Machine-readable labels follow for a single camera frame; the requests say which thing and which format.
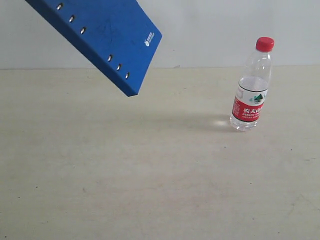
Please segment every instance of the water bottle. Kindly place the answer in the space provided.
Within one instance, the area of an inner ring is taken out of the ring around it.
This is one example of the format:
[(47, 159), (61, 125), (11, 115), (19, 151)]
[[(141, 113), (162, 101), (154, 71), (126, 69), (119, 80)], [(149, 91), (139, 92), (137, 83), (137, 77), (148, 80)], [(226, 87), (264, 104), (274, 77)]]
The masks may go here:
[(271, 79), (274, 45), (272, 38), (260, 37), (246, 62), (230, 116), (231, 126), (239, 131), (251, 130), (258, 123)]

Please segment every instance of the metal eyelet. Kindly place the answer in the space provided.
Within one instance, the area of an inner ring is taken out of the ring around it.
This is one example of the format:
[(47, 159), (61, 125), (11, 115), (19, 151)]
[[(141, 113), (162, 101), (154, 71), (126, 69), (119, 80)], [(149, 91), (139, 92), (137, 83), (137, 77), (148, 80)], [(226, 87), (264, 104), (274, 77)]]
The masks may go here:
[(75, 15), (71, 15), (71, 17), (69, 18), (69, 23), (72, 23), (75, 20), (76, 16)]
[(80, 33), (81, 33), (81, 34), (84, 34), (86, 30), (87, 30), (87, 28), (84, 26), (84, 27), (81, 29)]
[(64, 6), (63, 2), (59, 3), (58, 6), (56, 6), (56, 9), (59, 11)]

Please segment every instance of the red bottle cap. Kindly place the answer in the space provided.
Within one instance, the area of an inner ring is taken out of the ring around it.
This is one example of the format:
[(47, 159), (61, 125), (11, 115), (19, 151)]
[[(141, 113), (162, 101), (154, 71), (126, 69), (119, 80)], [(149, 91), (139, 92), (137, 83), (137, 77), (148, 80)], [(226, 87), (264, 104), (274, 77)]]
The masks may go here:
[(271, 52), (275, 46), (275, 41), (267, 36), (260, 37), (256, 41), (255, 48), (263, 53)]

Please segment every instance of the wall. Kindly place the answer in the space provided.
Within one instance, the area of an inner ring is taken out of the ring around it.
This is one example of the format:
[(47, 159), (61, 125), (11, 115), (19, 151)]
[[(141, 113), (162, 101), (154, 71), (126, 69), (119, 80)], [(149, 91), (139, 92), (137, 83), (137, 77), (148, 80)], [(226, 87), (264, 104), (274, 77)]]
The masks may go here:
[[(320, 64), (318, 0), (139, 0), (163, 33), (153, 67), (242, 66), (259, 36), (276, 65)], [(0, 69), (91, 68), (24, 0), (0, 0)]]

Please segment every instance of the blue folder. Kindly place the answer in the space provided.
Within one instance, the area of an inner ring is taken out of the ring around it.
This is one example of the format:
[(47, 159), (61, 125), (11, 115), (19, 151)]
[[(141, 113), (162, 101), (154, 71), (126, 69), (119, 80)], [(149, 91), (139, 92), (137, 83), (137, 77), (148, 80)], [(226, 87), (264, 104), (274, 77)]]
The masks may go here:
[(162, 34), (136, 0), (25, 0), (128, 97)]

